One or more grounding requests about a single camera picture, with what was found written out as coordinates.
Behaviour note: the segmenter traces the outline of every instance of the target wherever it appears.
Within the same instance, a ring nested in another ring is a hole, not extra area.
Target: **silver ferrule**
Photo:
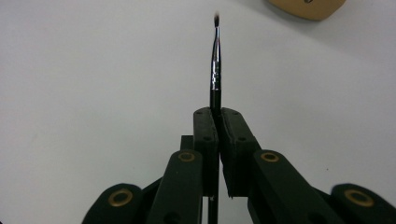
[[[221,90],[221,57],[220,57],[219,27],[216,27],[215,42],[213,43],[210,90],[212,91]]]

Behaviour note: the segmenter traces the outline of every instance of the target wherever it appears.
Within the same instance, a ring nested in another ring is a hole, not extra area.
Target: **brass ring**
[[[122,200],[116,200],[116,197],[121,194],[126,195],[126,198],[124,198]],[[127,204],[128,202],[130,202],[133,197],[134,197],[134,195],[132,194],[132,192],[130,190],[119,189],[119,190],[113,192],[110,195],[110,197],[108,197],[108,203],[113,207],[121,207],[121,206],[124,206],[125,204]]]
[[[181,161],[194,161],[195,160],[194,154],[192,154],[190,152],[182,152],[182,153],[178,154],[178,158]]]
[[[272,152],[262,153],[262,159],[264,161],[269,161],[269,162],[279,161],[279,157],[275,153],[272,153]]]
[[[374,205],[372,197],[356,189],[347,189],[344,194],[351,202],[362,207],[371,207]]]

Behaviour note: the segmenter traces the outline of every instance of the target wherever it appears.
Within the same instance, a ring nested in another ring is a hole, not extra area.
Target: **bolt hole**
[[[114,202],[120,203],[128,198],[128,194],[126,193],[119,193],[114,197]]]
[[[351,196],[352,196],[352,198],[354,198],[356,201],[359,201],[359,202],[367,202],[368,201],[367,196],[364,196],[359,193],[352,193]]]
[[[318,213],[309,214],[308,219],[311,223],[314,224],[327,224],[326,218]]]
[[[165,224],[178,224],[180,221],[180,216],[176,212],[170,212],[163,217],[163,222]]]
[[[276,156],[275,156],[275,155],[272,155],[272,154],[267,154],[267,155],[265,155],[265,159],[268,159],[268,160],[270,160],[270,161],[273,161],[275,158],[276,158]]]

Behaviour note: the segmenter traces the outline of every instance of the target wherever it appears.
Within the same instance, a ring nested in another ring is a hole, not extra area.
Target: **white table surface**
[[[223,106],[312,186],[396,205],[395,1],[312,22],[265,0],[3,0],[0,221],[80,223],[105,189],[162,176],[208,106],[216,11]],[[219,223],[251,223],[223,182]]]

